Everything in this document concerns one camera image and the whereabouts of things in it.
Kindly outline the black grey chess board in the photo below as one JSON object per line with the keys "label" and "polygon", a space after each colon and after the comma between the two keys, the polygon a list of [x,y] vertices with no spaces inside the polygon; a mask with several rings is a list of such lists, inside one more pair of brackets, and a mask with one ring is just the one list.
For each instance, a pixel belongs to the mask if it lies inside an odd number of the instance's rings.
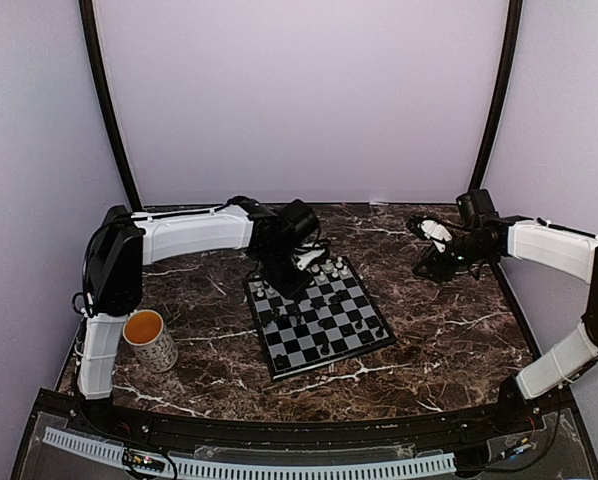
{"label": "black grey chess board", "polygon": [[[296,300],[286,299],[259,277],[244,282],[244,290],[264,359],[273,381],[280,381],[332,363],[365,355],[390,346],[396,337],[390,324],[367,291],[350,260],[343,256],[311,268],[313,280]],[[260,325],[259,314],[272,306],[296,302],[303,323],[287,329]],[[379,326],[382,338],[375,337]],[[374,340],[363,344],[359,334],[372,333]],[[320,345],[328,339],[330,354],[323,357]],[[285,356],[282,368],[274,363],[277,354]]]}

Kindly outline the black knight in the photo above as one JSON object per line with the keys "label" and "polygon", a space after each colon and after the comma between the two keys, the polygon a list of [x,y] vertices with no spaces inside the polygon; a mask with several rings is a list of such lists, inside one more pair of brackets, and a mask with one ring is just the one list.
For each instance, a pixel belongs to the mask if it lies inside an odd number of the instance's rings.
{"label": "black knight", "polygon": [[363,344],[371,343],[374,340],[374,337],[371,332],[363,331],[359,334],[359,338]]}

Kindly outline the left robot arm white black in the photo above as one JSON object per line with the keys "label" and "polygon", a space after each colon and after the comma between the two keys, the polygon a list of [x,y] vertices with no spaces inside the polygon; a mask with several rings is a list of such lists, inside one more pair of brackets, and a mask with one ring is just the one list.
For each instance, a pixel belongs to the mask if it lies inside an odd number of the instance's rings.
{"label": "left robot arm white black", "polygon": [[76,390],[87,401],[80,417],[99,436],[120,427],[112,394],[113,366],[122,327],[143,296],[143,270],[182,255],[238,250],[263,280],[287,299],[311,281],[310,266],[328,246],[320,221],[300,199],[269,207],[236,196],[214,207],[159,213],[110,208],[86,247],[81,272],[83,316]]}

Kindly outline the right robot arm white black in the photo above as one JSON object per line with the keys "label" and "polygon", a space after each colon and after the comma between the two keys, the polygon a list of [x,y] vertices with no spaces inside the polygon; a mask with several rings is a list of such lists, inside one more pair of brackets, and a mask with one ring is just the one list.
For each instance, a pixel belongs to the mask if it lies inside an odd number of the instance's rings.
{"label": "right robot arm white black", "polygon": [[598,363],[598,234],[540,217],[502,216],[485,189],[456,202],[456,224],[424,213],[408,220],[408,229],[430,244],[413,272],[441,284],[489,263],[510,282],[541,354],[501,387],[503,401],[490,410],[490,426],[509,434],[526,420],[526,402]]}

